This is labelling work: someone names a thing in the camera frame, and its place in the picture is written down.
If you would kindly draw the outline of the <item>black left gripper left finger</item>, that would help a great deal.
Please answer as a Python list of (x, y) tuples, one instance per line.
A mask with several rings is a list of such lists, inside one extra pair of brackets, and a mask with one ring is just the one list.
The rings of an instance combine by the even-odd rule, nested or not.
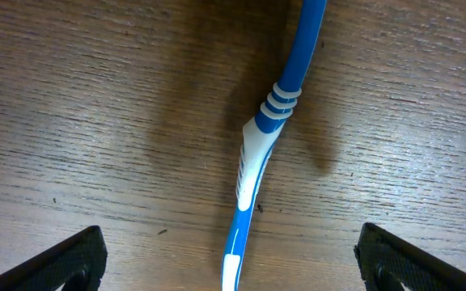
[(89, 226), (0, 275), (0, 291), (96, 291), (108, 252), (99, 226)]

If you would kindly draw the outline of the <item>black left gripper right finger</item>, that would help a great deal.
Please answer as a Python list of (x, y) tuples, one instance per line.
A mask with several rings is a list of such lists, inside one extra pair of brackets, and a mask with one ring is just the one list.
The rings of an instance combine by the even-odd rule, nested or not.
[(466, 272), (370, 222), (354, 254), (367, 291), (466, 291)]

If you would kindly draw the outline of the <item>blue white toothbrush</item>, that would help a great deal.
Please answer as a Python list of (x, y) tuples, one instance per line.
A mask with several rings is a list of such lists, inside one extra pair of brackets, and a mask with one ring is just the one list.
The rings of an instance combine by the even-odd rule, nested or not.
[(304, 0), (294, 41), (281, 77), (273, 84), (258, 113), (242, 129), (234, 217), (221, 270), (221, 290), (237, 291), (256, 196), (277, 139), (292, 116), (320, 33), (326, 0)]

